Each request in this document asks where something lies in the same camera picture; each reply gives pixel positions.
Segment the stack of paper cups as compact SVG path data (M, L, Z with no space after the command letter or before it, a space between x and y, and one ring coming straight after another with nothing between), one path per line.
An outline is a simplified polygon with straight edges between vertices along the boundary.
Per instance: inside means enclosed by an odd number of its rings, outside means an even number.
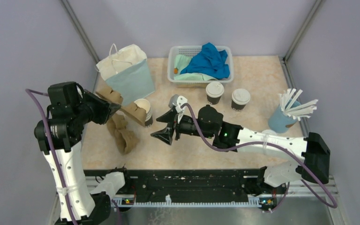
M150 102L144 98L141 98L141 99L137 99L135 101L135 104L139 108L142 108L146 111L146 119L145 119L144 126L150 127L153 124L153 117L152 117L152 110L151 110Z

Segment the paper coffee cup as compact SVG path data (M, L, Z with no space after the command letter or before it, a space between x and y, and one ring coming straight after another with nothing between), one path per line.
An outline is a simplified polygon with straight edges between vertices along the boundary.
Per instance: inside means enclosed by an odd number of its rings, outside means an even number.
M218 97L211 97L209 95L207 95L207 100L208 100L208 103L211 104L211 105L216 105L219 103L221 99L221 96L218 96Z
M231 102L231 108L235 111L242 111L245 108L246 104L240 105L234 101Z

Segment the white lid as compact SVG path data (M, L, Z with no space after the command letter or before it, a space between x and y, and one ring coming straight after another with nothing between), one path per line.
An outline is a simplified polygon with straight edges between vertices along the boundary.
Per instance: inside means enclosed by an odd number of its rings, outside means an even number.
M212 81L206 86L206 94L211 98L219 98L223 95L225 89L222 83L218 81Z
M235 89L232 92L232 101L238 105L246 105L251 99L251 95L246 89Z

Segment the brown cardboard cup carrier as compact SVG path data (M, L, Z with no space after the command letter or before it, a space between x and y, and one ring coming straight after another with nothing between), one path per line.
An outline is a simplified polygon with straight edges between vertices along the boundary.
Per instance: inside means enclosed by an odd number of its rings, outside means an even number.
M123 115L114 114L106 124L120 154L129 154L140 142L135 133L127 129L128 122Z

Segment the stack of white lids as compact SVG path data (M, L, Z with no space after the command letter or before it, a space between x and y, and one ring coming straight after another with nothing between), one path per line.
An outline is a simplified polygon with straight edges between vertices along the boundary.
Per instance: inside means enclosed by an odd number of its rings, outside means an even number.
M273 131L271 129L266 129L266 130L262 131L262 133L264 135L270 135L270 136L277 136L278 135L275 131Z

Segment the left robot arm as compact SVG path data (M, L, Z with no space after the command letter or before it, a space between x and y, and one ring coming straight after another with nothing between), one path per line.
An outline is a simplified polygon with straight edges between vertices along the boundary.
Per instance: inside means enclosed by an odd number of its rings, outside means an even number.
M108 219L117 192L130 191L125 169L110 170L89 191L82 166L82 133L89 122L105 124L120 105L100 99L76 82L51 85L50 105L40 110L34 130L40 150L54 176L60 200L59 225L98 225Z

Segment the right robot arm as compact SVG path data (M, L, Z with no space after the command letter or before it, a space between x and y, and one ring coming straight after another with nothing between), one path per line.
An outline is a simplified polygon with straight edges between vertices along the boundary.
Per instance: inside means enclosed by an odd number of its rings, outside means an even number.
M284 163L263 169L262 177L256 180L262 193L296 180L321 185L329 182L330 149L318 133L310 132L306 137L269 135L225 122L223 117L210 105L195 115L190 104L185 103L158 117L156 120L166 123L166 127L151 136L168 145L182 134L198 136L215 151L259 153L284 159Z

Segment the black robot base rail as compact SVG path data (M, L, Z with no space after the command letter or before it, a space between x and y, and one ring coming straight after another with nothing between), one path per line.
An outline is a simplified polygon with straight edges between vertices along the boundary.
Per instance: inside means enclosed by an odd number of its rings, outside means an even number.
M113 201L121 208L260 208L276 207L286 184L272 187L263 182L262 169L224 170L85 170L89 189L108 173L123 172L125 185Z

